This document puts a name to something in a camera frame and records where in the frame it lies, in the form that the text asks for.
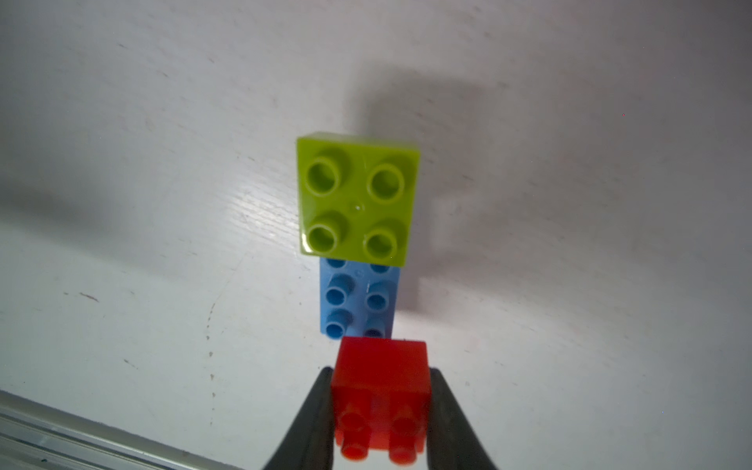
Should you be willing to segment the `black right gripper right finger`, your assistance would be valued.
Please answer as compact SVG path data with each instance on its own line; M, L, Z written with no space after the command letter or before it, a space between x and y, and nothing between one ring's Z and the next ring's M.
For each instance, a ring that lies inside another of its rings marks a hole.
M497 470L438 368L430 369L432 397L427 465L434 470Z

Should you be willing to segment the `red lego brick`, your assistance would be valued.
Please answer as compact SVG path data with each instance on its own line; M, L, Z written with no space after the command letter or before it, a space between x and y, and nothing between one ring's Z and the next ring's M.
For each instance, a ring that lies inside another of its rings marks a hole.
M391 462L411 465L423 452L432 397L424 342L344 338L331 391L335 439L345 458L385 450Z

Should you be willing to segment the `lime green lego brick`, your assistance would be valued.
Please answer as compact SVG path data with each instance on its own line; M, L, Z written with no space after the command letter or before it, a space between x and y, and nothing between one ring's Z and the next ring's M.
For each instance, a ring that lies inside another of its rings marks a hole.
M407 143L328 132L298 138L301 252L402 268L420 157Z

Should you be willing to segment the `blue long lego brick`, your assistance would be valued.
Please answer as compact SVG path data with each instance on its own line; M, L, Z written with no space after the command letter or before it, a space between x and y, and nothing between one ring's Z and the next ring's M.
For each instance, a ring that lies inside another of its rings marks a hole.
M322 334L331 340L392 337L399 268L321 258L319 273Z

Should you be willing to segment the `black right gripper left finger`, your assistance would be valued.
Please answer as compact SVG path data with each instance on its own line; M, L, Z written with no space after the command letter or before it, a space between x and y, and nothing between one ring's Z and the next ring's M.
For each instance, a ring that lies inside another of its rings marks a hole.
M334 369L323 367L280 446L264 470L331 470L335 417L331 392Z

